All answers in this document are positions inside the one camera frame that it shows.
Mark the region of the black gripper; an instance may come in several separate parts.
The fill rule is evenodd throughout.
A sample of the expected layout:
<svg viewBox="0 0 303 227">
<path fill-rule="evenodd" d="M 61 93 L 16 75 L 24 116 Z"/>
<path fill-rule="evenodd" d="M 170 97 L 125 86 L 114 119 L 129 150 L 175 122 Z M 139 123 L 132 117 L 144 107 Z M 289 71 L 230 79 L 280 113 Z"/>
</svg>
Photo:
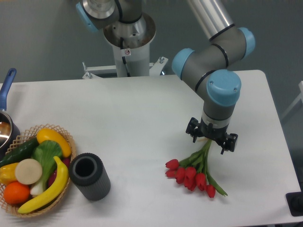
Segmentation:
<svg viewBox="0 0 303 227">
<path fill-rule="evenodd" d="M 230 119 L 223 121 L 213 119 L 201 119 L 201 122 L 192 117 L 187 125 L 186 133 L 193 138 L 193 143 L 197 138 L 205 137 L 215 141 L 221 148 L 221 155 L 225 151 L 234 152 L 237 145 L 238 134 L 227 133 Z"/>
</svg>

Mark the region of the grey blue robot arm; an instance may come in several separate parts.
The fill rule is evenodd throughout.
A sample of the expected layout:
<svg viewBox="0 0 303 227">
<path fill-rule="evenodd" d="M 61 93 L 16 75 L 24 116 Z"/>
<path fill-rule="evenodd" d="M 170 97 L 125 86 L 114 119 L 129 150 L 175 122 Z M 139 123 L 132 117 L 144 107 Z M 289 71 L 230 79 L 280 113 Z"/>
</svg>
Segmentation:
<svg viewBox="0 0 303 227">
<path fill-rule="evenodd" d="M 201 119 L 192 118 L 186 133 L 193 139 L 211 139 L 223 151 L 232 152 L 238 136 L 227 133 L 227 128 L 240 97 L 241 80 L 228 66 L 251 54 L 255 37 L 235 26 L 219 0 L 188 4 L 211 44 L 202 52 L 183 49 L 172 61 L 173 72 L 204 101 Z M 90 31 L 103 31 L 113 48 L 118 77 L 151 75 L 149 45 L 156 28 L 140 0 L 81 0 L 76 10 Z"/>
</svg>

